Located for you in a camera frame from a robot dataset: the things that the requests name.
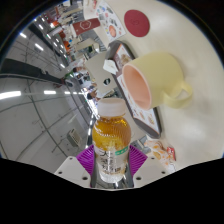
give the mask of white bottle cap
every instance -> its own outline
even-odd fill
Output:
[[[103,98],[98,102],[98,114],[102,117],[118,117],[125,114],[126,105],[123,99]]]

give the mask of table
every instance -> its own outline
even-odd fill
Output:
[[[172,54],[180,63],[186,82],[194,90],[193,100],[185,109],[158,107],[162,126],[161,140],[176,150],[176,169],[222,157],[224,152],[224,72],[222,63],[204,34],[183,14],[154,0],[106,0],[124,25],[126,11],[136,9],[150,21],[150,31],[142,38],[119,38],[135,57],[153,51]],[[85,19],[94,18],[85,5]],[[104,45],[108,40],[102,27],[94,29]]]

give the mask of poster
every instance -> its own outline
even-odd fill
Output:
[[[126,51],[126,49],[123,47],[123,45],[121,44],[120,47],[118,48],[116,55],[116,64],[119,70],[122,69],[122,67],[128,63],[129,61],[131,61],[132,59],[130,58],[128,52]],[[141,108],[139,108],[134,100],[132,99],[131,95],[128,93],[127,88],[125,86],[125,82],[123,79],[123,74],[122,73],[117,73],[117,80],[124,92],[124,95],[129,103],[129,106],[132,110],[133,113],[133,117],[135,119],[138,119],[140,121],[142,121],[144,124],[148,125],[150,128],[154,129],[156,132],[159,133],[159,126],[157,124],[157,119],[155,117],[155,113],[153,109],[150,110],[142,110]]]
[[[96,15],[98,16],[110,42],[126,34],[117,15],[105,1],[101,1],[98,5]]]

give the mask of coffee cup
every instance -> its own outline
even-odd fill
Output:
[[[161,104],[182,108],[192,99],[192,87],[184,81],[179,63],[169,53],[152,52],[136,58],[124,65],[122,74],[127,91],[143,110]],[[188,96],[177,99],[182,90]]]

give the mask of label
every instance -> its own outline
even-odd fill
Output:
[[[129,146],[126,146],[120,151],[104,151],[94,145],[96,162],[100,171],[111,175],[124,172],[128,159],[128,149]]]

